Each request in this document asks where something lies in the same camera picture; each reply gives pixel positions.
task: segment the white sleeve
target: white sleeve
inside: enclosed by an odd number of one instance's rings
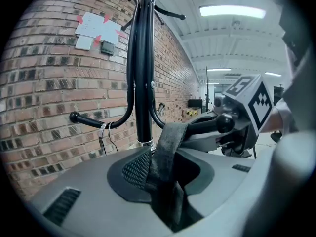
[[[281,115],[282,122],[283,122],[283,130],[282,133],[283,135],[290,133],[290,126],[291,123],[293,122],[293,117],[292,113],[287,105],[287,103],[284,101],[282,98],[278,103],[276,104],[276,108],[278,112]]]

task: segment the black and white pattern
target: black and white pattern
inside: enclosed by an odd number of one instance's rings
[[[228,90],[226,90],[226,93],[236,97],[253,81],[253,79],[254,77],[251,76],[240,77]]]
[[[263,82],[248,104],[255,119],[258,131],[263,126],[272,109],[272,103]]]

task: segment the ceiling vent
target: ceiling vent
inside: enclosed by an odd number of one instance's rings
[[[75,189],[65,189],[43,214],[44,217],[55,223],[57,226],[61,226],[80,193],[81,191]]]
[[[238,79],[241,74],[225,74],[224,79]]]

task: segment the sleeve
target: sleeve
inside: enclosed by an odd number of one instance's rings
[[[282,118],[282,123],[283,123],[283,130],[282,133],[283,135],[286,135],[290,132],[294,132],[294,130],[296,130],[295,127],[295,123],[294,123],[294,119],[292,116],[292,113],[287,105],[287,103],[284,101],[284,99],[282,98],[280,101],[278,101],[278,103],[275,106],[278,110],[278,112],[280,113],[280,116]]]

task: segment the brick wall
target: brick wall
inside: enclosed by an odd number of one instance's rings
[[[73,124],[69,113],[115,121],[126,101],[128,39],[119,37],[114,56],[75,49],[77,16],[86,11],[123,25],[134,5],[127,0],[35,0],[17,23],[2,56],[0,149],[18,193],[28,199],[65,170],[101,156],[97,131]],[[198,97],[198,81],[173,33],[156,22],[156,102],[162,119],[181,120],[187,100]],[[161,130],[153,125],[157,141]],[[112,131],[119,151],[136,142],[135,113]],[[115,153],[108,138],[106,150]]]

